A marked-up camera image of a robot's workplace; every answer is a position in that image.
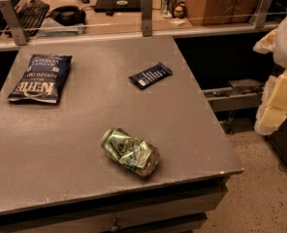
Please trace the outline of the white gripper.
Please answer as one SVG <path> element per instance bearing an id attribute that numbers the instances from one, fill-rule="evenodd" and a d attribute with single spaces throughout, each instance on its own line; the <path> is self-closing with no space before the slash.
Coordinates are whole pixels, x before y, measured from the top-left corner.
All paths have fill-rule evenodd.
<path id="1" fill-rule="evenodd" d="M 287 17 L 280 22 L 277 30 L 273 29 L 258 41 L 253 50 L 262 54 L 273 52 L 274 62 L 287 69 Z M 266 82 L 254 129 L 260 135 L 270 135 L 286 118 L 287 70 L 278 77 L 270 76 Z"/>

